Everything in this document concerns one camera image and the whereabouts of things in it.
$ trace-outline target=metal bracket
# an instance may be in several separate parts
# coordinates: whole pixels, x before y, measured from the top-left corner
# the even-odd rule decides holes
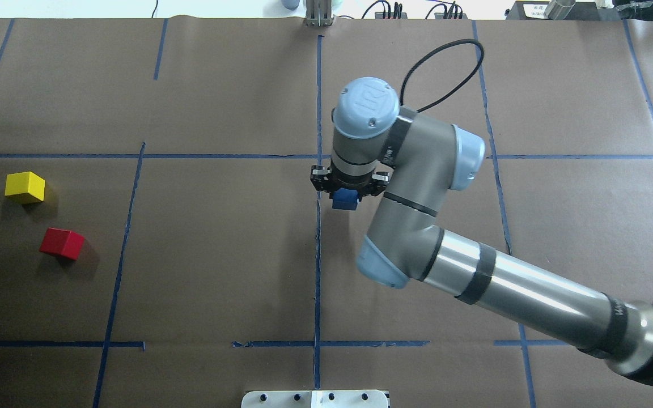
[[[311,184],[316,191],[329,193],[329,198],[333,198],[334,193],[342,188],[342,183],[332,176],[331,168],[324,168],[322,165],[312,165],[311,175],[309,176]],[[387,171],[376,171],[371,174],[371,180],[368,184],[357,189],[359,199],[365,196],[379,196],[389,185],[389,173]]]
[[[653,5],[653,0],[651,2],[629,2],[626,5],[620,5],[614,7],[616,11],[622,11],[626,9],[647,9]]]
[[[389,408],[389,392],[381,390],[296,390],[249,392],[241,408]]]
[[[306,17],[304,25],[311,27],[331,26],[332,0],[306,0]]]

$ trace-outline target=label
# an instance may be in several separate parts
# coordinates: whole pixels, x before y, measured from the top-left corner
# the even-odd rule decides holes
[[[542,18],[546,20],[547,6],[548,5],[523,5],[523,11],[525,11],[525,16],[528,18]]]

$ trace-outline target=ur logo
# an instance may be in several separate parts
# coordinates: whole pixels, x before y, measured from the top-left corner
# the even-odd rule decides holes
[[[370,111],[378,111],[384,104],[384,101],[387,100],[386,96],[386,90],[367,85],[362,88],[361,95],[359,95],[355,104],[363,106]]]

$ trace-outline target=light blue joint cap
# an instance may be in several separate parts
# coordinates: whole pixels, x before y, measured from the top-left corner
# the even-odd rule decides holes
[[[370,139],[385,132],[400,113],[400,98],[389,83],[366,76],[344,87],[332,119],[350,139]]]
[[[384,256],[384,253],[366,235],[357,258],[357,268],[364,276],[373,281],[396,289],[405,287],[410,279],[392,261],[387,259],[387,256]]]
[[[455,173],[450,189],[461,191],[470,186],[477,171],[480,170],[480,165],[485,157],[485,142],[481,137],[464,131],[460,127],[453,125],[453,128],[457,146]]]

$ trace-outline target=wooden block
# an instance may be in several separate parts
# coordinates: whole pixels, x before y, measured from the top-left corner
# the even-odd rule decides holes
[[[39,252],[53,256],[62,256],[76,261],[80,256],[85,237],[67,229],[48,228],[44,234]]]
[[[7,175],[5,197],[19,204],[44,201],[44,178],[31,171]]]

